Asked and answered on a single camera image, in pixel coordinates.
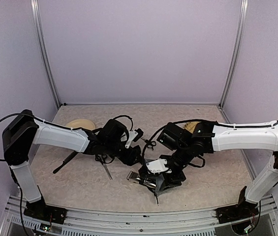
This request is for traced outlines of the silver black hair clipper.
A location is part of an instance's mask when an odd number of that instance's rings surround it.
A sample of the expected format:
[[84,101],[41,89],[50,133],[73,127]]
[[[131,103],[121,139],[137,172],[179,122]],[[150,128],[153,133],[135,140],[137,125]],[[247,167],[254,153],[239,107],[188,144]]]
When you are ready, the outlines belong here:
[[130,171],[127,180],[133,183],[137,183],[139,185],[155,189],[156,188],[156,182],[150,178],[143,178],[140,177],[138,173]]

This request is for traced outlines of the black scissors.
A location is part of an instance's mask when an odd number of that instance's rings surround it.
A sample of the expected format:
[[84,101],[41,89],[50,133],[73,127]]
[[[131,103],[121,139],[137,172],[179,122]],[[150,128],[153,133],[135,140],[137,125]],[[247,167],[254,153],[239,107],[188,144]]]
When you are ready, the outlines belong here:
[[154,147],[156,146],[156,142],[155,141],[150,141],[148,139],[143,139],[142,140],[146,143],[146,146],[148,149],[154,150]]
[[110,180],[112,180],[111,173],[107,167],[108,164],[111,164],[115,160],[115,157],[111,157],[105,153],[103,154],[96,154],[95,155],[95,161],[100,162],[101,165],[103,166],[107,176],[109,177]]

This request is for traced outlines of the grey zip pouch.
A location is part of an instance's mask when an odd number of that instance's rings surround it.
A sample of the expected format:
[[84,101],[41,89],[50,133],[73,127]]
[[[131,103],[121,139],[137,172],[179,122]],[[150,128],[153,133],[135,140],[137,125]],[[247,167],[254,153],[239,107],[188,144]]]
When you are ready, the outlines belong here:
[[155,198],[156,203],[159,206],[159,195],[165,190],[165,188],[168,186],[168,181],[165,173],[157,174],[153,176],[146,177],[146,180],[150,180],[152,183],[155,184],[154,189],[152,190]]

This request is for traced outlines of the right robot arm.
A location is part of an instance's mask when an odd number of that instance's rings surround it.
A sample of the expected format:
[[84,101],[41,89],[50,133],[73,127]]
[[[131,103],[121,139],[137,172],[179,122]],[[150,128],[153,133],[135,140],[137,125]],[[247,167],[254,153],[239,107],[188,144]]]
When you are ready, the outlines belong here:
[[173,151],[153,161],[142,159],[142,177],[156,179],[154,192],[181,185],[183,170],[194,158],[225,150],[267,150],[268,164],[239,196],[233,207],[237,218],[244,218],[262,197],[278,183],[278,120],[252,124],[226,124],[203,119],[169,122],[152,137]]

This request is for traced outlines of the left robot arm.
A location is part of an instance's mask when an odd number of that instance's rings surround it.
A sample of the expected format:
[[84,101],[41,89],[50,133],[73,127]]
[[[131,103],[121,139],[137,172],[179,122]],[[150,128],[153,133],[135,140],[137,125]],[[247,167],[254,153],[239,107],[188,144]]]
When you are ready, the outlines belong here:
[[46,121],[33,115],[31,110],[9,114],[0,119],[12,118],[12,122],[3,130],[3,158],[11,171],[31,211],[44,219],[50,214],[50,207],[43,202],[43,196],[33,177],[29,152],[33,146],[60,148],[71,151],[71,154],[53,172],[57,173],[76,155],[94,156],[106,165],[115,158],[123,164],[132,166],[140,162],[141,148],[132,144],[144,134],[140,129],[128,129],[118,117],[109,119],[102,128],[88,130],[82,127],[70,128]]

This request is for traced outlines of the woven bamboo tray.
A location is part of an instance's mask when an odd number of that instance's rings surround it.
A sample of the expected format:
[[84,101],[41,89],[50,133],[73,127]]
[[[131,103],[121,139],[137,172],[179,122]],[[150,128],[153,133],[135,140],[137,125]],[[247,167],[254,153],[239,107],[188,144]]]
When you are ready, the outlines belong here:
[[193,133],[198,123],[200,123],[200,122],[199,121],[190,121],[190,122],[187,122],[183,126],[183,129],[187,130],[190,133]]

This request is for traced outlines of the beige round plate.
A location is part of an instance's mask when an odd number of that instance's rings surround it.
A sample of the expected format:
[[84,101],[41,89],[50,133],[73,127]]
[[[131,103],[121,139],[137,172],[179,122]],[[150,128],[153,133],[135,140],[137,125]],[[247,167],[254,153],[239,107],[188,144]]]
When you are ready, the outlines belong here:
[[89,119],[75,119],[66,124],[69,128],[84,128],[87,130],[94,130],[95,124]]

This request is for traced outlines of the black comb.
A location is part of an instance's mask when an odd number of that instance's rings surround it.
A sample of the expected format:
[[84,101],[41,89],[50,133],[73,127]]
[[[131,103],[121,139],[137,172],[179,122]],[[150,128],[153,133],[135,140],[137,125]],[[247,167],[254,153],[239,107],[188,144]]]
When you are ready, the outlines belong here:
[[78,152],[73,151],[63,162],[60,166],[58,166],[56,169],[53,170],[53,174],[56,174],[59,170],[61,170],[68,162],[70,162]]

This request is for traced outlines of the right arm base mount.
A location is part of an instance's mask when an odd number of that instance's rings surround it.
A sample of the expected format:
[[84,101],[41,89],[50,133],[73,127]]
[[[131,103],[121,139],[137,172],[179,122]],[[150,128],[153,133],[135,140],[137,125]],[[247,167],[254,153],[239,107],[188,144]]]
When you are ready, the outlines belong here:
[[239,200],[235,205],[219,207],[216,209],[216,216],[220,224],[233,222],[251,217],[258,214],[258,203],[246,201],[245,194],[241,193]]

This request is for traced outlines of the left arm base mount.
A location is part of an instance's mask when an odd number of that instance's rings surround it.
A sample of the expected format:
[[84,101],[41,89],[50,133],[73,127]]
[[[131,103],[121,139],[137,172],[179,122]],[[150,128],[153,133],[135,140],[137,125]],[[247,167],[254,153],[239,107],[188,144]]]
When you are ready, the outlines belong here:
[[64,224],[67,209],[45,203],[43,196],[36,200],[27,200],[24,215],[49,223]]

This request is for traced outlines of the aluminium front rail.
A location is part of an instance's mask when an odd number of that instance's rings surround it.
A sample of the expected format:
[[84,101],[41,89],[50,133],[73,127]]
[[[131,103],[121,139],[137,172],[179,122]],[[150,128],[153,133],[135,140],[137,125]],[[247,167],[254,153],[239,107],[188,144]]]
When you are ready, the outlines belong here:
[[20,217],[20,199],[10,197],[0,219],[0,236],[22,236],[23,226],[45,236],[229,236],[232,226],[220,223],[215,208],[172,212],[109,212],[68,208],[62,224]]

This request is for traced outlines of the right aluminium frame post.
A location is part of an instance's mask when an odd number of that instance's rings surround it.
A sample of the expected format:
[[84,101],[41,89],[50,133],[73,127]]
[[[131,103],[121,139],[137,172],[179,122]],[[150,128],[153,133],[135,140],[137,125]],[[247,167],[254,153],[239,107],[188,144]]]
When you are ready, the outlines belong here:
[[222,96],[219,102],[219,107],[221,110],[224,109],[227,101],[227,97],[231,90],[231,85],[234,79],[234,74],[236,70],[236,65],[238,62],[239,54],[240,54],[240,48],[242,44],[242,39],[244,35],[245,30],[245,24],[247,19],[247,10],[248,10],[248,0],[242,0],[241,1],[241,7],[240,7],[240,14],[239,14],[239,21],[236,31],[236,37],[235,37],[235,44],[233,47],[232,57],[230,61],[230,66],[227,72],[227,78],[225,82],[225,86],[222,92]]

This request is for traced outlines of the aluminium frame post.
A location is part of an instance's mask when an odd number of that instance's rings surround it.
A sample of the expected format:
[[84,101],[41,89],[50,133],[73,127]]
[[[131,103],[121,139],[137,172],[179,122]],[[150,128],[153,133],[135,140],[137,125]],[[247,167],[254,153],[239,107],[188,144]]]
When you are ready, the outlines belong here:
[[247,10],[248,10],[248,0],[242,0],[241,1],[241,7],[240,7],[240,14],[239,14],[239,21],[236,31],[236,37],[235,37],[235,44],[233,47],[232,57],[230,61],[230,66],[227,72],[227,78],[225,82],[225,86],[222,92],[222,96],[219,102],[219,107],[221,110],[224,109],[227,101],[227,97],[231,90],[231,85],[234,79],[234,74],[236,70],[236,65],[238,62],[239,54],[240,54],[240,48],[242,44],[242,39],[244,35],[245,30],[245,24],[247,19]]
[[59,109],[62,103],[56,87],[55,80],[53,78],[53,73],[52,73],[52,69],[47,54],[47,48],[44,40],[38,0],[31,0],[31,10],[32,10],[33,20],[35,25],[35,31],[38,39],[39,49],[40,49],[44,69],[47,76],[47,81],[51,90],[51,95],[54,100],[55,106]]

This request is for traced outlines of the left aluminium frame post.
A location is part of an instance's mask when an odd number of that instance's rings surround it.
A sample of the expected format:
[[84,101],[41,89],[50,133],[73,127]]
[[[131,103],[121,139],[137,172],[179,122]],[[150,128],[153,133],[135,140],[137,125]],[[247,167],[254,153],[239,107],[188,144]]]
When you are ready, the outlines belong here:
[[52,69],[47,54],[47,48],[44,40],[38,0],[31,0],[31,10],[32,10],[33,20],[35,25],[35,31],[38,39],[39,49],[40,49],[44,69],[47,76],[47,81],[51,90],[51,95],[54,100],[55,106],[59,109],[62,103],[56,87],[55,80],[53,78],[53,73],[52,73]]

